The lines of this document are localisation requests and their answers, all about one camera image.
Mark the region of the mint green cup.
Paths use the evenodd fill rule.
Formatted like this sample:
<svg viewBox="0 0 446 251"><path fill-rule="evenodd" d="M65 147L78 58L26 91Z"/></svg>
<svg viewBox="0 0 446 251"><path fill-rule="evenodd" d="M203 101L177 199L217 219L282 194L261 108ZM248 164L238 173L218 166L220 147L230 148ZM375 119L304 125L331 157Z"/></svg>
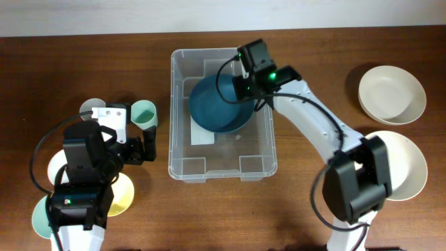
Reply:
<svg viewBox="0 0 446 251"><path fill-rule="evenodd" d="M156 106L149 100L139 100L131 106L131 122L142 130L158 126Z"/></svg>

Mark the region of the dark blue bowl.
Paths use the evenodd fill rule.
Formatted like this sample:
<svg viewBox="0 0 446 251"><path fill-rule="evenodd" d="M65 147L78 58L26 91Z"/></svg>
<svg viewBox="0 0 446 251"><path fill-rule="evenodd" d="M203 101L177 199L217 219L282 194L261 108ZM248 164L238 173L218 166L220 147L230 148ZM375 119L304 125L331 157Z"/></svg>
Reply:
<svg viewBox="0 0 446 251"><path fill-rule="evenodd" d="M189 111L194 121L214 133L229 133L242 128L254 113L254 101L229 104L216 89L216 75L200 80L189 97Z"/></svg>

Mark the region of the cream bowl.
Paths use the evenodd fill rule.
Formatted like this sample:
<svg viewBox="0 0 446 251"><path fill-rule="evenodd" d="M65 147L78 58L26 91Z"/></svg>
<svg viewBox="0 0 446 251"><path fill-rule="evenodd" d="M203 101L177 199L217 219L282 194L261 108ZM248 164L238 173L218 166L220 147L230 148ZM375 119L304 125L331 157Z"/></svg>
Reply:
<svg viewBox="0 0 446 251"><path fill-rule="evenodd" d="M426 109L426 93L420 81L395 66L368 70L360 80L358 99L373 120L391 126L412 123Z"/></svg>
<svg viewBox="0 0 446 251"><path fill-rule="evenodd" d="M386 147L390 165L392 194L390 201L406 201L416 197L424 189L428 179L425 157L409 138L392 131L371 132L365 137L380 137Z"/></svg>

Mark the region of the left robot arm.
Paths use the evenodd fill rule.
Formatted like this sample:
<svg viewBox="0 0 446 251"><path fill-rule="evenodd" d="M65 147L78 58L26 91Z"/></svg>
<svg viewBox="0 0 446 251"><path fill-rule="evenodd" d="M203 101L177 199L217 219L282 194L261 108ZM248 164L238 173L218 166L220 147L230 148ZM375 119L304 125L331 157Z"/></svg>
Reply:
<svg viewBox="0 0 446 251"><path fill-rule="evenodd" d="M107 214L125 165L142 165L156 158L156 128L151 126L121 144L114 129L96 121L81 121L63 132L67 163L54 181L45 210L55 250L99 250Z"/></svg>

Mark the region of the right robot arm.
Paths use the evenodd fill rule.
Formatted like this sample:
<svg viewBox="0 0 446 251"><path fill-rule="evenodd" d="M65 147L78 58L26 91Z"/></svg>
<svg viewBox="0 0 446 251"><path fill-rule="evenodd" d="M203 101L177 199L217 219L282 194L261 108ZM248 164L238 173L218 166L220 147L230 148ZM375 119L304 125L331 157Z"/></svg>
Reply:
<svg viewBox="0 0 446 251"><path fill-rule="evenodd" d="M316 188L334 215L327 250L364 250L371 221L392 194L390 164L385 142L369 139L341 122L310 90L290 66L278 68L261 40L240 46L234 60L243 73L233 86L237 102L263 100L286 117L312 144L324 160L310 190L314 210Z"/></svg>

